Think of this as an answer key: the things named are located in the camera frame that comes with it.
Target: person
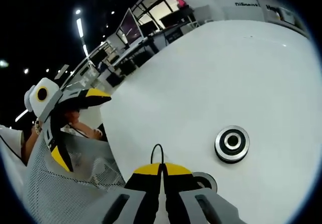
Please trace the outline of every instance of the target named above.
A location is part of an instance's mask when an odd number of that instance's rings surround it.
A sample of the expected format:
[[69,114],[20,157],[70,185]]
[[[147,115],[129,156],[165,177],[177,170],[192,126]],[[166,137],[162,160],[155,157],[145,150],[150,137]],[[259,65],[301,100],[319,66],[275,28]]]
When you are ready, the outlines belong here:
[[17,196],[22,198],[23,179],[27,169],[27,163],[36,143],[38,134],[35,128],[27,141],[24,140],[23,132],[0,125],[0,150],[1,157]]
[[61,130],[73,135],[85,135],[88,138],[101,140],[102,132],[99,129],[91,129],[86,124],[79,121],[79,110],[66,111],[64,114],[68,124]]

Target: person's arm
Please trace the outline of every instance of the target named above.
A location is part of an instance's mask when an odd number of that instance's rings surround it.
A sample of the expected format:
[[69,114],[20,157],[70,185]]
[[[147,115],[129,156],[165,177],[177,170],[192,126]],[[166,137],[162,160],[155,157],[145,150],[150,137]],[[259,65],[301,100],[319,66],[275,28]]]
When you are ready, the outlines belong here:
[[82,122],[77,122],[72,125],[75,129],[82,131],[88,138],[94,138],[94,139],[101,139],[101,133],[98,131],[95,131],[88,127],[86,124]]
[[32,149],[35,146],[37,138],[38,138],[38,134],[36,133],[35,127],[33,127],[31,129],[31,135],[29,139],[22,145],[22,149],[21,149],[21,157],[26,164],[28,163],[30,154],[32,152]]

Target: ceiling light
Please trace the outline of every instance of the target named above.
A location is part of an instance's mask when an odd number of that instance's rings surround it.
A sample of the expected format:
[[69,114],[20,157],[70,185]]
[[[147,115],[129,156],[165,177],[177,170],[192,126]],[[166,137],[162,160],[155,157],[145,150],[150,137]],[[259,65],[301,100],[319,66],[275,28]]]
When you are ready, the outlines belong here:
[[16,119],[15,119],[15,122],[18,122],[18,120],[20,119],[20,118],[22,118],[26,113],[28,112],[28,110],[26,109],[25,111],[23,111],[18,117],[16,117]]
[[77,23],[77,27],[78,27],[79,36],[82,38],[84,36],[83,27],[82,27],[82,20],[77,19],[76,23]]
[[85,44],[83,45],[83,49],[84,49],[85,55],[88,56],[89,52],[87,51],[87,47]]
[[5,60],[0,60],[0,68],[6,68],[8,67],[9,64]]

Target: computer monitor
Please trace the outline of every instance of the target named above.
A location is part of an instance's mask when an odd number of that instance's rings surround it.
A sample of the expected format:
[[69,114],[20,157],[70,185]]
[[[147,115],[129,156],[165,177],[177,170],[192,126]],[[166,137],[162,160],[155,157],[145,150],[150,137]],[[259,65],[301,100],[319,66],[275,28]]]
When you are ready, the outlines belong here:
[[126,14],[121,22],[121,29],[125,34],[128,44],[131,46],[134,42],[143,39],[141,29],[132,14],[131,9],[126,11]]
[[157,30],[157,26],[153,21],[149,21],[141,25],[140,28],[144,37],[147,37],[149,34],[154,33]]

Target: gray plastic panel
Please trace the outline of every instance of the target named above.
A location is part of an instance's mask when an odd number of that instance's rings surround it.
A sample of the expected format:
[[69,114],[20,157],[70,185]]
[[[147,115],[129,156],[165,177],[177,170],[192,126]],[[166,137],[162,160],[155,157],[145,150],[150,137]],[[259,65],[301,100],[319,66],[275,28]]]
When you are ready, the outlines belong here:
[[198,200],[202,200],[206,205],[207,212],[212,217],[211,219],[216,221],[214,223],[245,224],[239,218],[237,208],[209,188],[183,191],[180,192],[180,196],[188,212],[191,224],[208,223]]

